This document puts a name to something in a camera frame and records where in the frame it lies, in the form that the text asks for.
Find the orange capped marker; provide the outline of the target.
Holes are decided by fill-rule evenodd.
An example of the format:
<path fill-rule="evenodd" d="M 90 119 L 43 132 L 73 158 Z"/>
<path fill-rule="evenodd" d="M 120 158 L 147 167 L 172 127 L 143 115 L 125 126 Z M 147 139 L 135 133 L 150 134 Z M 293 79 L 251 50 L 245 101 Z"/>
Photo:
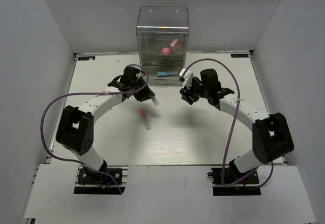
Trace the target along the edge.
<path fill-rule="evenodd" d="M 151 125 L 149 123 L 148 117 L 147 117 L 147 113 L 144 109 L 140 110 L 140 114 L 142 116 L 143 122 L 144 122 L 144 126 L 146 128 L 146 130 L 150 130 L 151 129 Z"/>

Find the blue capped marker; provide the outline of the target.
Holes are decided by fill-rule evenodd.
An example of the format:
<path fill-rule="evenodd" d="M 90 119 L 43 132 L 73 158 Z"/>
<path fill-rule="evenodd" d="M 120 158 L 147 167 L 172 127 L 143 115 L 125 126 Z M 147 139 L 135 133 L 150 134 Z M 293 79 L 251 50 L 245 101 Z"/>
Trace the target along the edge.
<path fill-rule="evenodd" d="M 160 77 L 168 77 L 168 76 L 176 76 L 178 75 L 177 71 L 169 71 L 169 72 L 158 72 L 157 76 Z"/>

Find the pink capped red stapler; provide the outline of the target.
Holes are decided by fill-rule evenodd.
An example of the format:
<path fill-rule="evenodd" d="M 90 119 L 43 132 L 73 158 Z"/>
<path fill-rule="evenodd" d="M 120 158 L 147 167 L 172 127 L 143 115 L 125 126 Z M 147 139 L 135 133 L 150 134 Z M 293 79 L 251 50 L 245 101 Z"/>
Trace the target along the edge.
<path fill-rule="evenodd" d="M 168 47 L 165 47 L 161 50 L 161 54 L 163 55 L 169 55 L 172 53 L 172 51 L 177 48 L 180 45 L 180 41 L 178 39 L 174 39 Z"/>

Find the clear acrylic drawer organizer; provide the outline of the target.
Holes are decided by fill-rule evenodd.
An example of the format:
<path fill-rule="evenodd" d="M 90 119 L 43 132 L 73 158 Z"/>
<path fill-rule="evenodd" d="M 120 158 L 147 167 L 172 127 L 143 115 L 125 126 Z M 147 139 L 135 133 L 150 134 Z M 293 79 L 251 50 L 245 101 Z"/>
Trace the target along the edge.
<path fill-rule="evenodd" d="M 185 66 L 189 38 L 188 8 L 179 5 L 140 6 L 136 23 L 136 35 L 140 64 L 149 76 L 149 84 L 180 86 L 179 73 Z M 180 45 L 171 54 L 161 50 L 174 40 Z M 171 66 L 152 66 L 152 61 L 172 61 Z M 158 77 L 158 72 L 177 71 L 178 75 Z"/>

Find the green capped marker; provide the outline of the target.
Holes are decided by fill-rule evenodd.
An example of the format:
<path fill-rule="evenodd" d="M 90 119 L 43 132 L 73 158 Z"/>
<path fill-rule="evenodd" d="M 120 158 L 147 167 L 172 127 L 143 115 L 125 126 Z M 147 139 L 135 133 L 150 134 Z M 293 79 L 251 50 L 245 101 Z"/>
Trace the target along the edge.
<path fill-rule="evenodd" d="M 155 106 L 159 105 L 159 101 L 156 99 L 156 97 L 151 97 L 150 99 L 152 100 Z"/>

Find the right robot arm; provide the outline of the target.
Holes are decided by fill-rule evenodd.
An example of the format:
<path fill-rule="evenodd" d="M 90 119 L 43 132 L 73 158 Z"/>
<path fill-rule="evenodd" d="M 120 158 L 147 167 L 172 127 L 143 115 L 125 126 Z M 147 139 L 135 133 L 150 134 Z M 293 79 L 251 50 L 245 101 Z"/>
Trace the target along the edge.
<path fill-rule="evenodd" d="M 281 113 L 269 114 L 240 100 L 235 92 L 222 87 L 214 69 L 205 69 L 200 77 L 190 70 L 182 69 L 179 76 L 184 87 L 180 90 L 181 98 L 190 105 L 200 98 L 233 117 L 252 132 L 252 148 L 230 161 L 229 167 L 221 172 L 221 183 L 234 185 L 247 178 L 248 173 L 261 165 L 290 153 L 294 142 L 286 121 Z"/>

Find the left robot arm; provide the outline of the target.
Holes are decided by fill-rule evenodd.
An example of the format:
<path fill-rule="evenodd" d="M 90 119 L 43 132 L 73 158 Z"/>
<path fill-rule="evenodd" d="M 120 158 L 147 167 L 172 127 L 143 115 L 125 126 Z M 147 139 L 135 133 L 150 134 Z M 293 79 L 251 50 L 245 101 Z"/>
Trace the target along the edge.
<path fill-rule="evenodd" d="M 145 72 L 136 64 L 125 67 L 123 74 L 115 77 L 104 91 L 86 103 L 66 106 L 62 112 L 55 139 L 57 143 L 72 152 L 85 167 L 90 168 L 90 177 L 97 183 L 107 178 L 107 163 L 95 148 L 94 125 L 98 119 L 113 107 L 130 97 L 143 102 L 152 100 L 157 106 L 155 93 L 149 88 Z"/>

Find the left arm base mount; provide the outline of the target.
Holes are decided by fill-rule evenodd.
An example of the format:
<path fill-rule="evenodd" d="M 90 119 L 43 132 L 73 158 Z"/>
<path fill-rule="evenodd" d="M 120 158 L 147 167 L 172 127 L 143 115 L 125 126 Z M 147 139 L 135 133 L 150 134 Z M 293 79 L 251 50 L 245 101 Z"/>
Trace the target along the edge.
<path fill-rule="evenodd" d="M 77 171 L 74 194 L 76 195 L 120 195 L 127 184 L 128 167 L 107 167 L 107 173 L 112 177 L 96 174 L 84 167 Z"/>

